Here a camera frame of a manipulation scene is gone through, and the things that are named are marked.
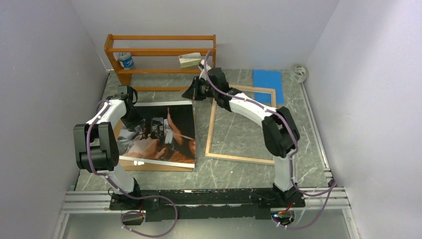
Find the printed photo of people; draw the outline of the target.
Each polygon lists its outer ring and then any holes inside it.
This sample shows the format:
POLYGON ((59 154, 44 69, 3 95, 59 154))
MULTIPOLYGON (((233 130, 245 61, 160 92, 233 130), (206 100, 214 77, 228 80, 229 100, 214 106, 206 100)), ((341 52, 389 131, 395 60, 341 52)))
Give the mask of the printed photo of people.
POLYGON ((114 128, 119 164, 127 171, 193 171, 196 124, 191 101, 136 103, 142 119, 134 131, 114 128))

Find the wooden picture frame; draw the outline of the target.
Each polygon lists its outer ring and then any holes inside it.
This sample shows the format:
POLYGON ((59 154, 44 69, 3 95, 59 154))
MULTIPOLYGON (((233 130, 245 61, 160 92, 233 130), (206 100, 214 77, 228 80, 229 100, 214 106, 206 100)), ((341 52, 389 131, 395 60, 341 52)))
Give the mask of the wooden picture frame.
MULTIPOLYGON (((236 88, 236 89, 239 89, 241 91, 269 94, 271 96, 271 106, 272 107, 277 106, 276 90, 275 89, 260 88, 260 87, 253 87, 253 86, 241 86, 241 85, 234 85, 234 84, 231 84, 231 86, 236 88)), ((213 100, 212 106, 211 106, 211 116, 210 116, 208 137, 207 137, 206 149, 205 149, 205 156, 206 157, 240 161, 240 162, 249 162, 249 163, 260 163, 260 164, 269 164, 269 165, 274 164, 273 160, 211 153, 211 143, 212 143, 212 134, 213 134, 213 128, 214 128, 216 108, 217 108, 217 104, 216 104, 215 100, 213 100)))

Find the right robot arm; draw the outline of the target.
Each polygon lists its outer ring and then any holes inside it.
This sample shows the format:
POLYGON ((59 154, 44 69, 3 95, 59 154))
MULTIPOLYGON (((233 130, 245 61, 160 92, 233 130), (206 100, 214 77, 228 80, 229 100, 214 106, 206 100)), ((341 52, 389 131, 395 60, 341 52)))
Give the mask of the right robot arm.
POLYGON ((275 166, 274 202, 284 207, 303 197, 294 178, 293 164, 300 134, 286 107, 277 109, 251 99, 230 86, 221 68, 203 69, 182 97, 193 101, 212 98, 221 108, 261 126, 265 147, 273 156, 275 166))

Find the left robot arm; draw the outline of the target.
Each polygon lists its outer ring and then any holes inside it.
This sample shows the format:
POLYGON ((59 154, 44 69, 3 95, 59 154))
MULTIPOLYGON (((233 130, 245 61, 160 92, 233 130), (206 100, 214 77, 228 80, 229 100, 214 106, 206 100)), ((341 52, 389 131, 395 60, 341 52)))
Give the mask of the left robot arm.
POLYGON ((110 184, 111 210, 138 210, 142 206, 139 184, 119 164, 113 131, 121 122, 128 131, 140 132, 143 118, 134 106, 137 99, 133 87, 119 86, 117 94, 98 103, 98 112, 91 120, 73 128, 76 164, 110 184))

